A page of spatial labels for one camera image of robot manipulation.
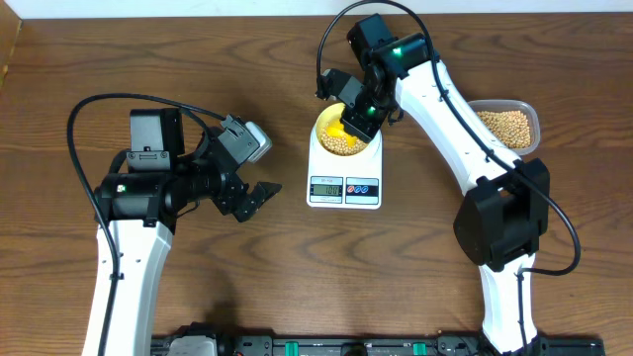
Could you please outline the yellow measuring scoop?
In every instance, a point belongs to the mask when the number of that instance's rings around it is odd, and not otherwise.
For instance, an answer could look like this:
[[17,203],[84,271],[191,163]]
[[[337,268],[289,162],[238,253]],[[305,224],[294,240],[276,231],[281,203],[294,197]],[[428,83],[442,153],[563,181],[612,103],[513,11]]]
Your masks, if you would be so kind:
[[347,149],[356,144],[357,138],[344,130],[340,120],[331,120],[323,129],[322,140],[327,146]]

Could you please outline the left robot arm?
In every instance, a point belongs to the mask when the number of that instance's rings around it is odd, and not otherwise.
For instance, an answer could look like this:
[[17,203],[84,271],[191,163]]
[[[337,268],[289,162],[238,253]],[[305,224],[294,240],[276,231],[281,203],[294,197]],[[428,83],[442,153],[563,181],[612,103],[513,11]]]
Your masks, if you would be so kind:
[[243,223],[281,189],[270,182],[249,187],[237,174],[272,146],[257,124],[228,116],[186,153],[185,113],[131,111],[131,146],[94,192],[99,262],[85,355],[149,354],[157,290],[180,217],[211,200]]

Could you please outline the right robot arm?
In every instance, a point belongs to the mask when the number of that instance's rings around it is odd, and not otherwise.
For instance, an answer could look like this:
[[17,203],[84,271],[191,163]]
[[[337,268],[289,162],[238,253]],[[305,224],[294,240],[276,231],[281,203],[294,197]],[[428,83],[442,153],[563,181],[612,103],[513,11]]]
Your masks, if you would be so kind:
[[357,89],[331,87],[345,130],[374,138],[394,111],[412,116],[448,163],[464,196],[453,230],[482,277],[482,332],[497,354],[533,350],[529,274],[548,227],[550,177],[485,126],[454,87],[427,30],[396,38],[378,14],[347,40],[364,72]]

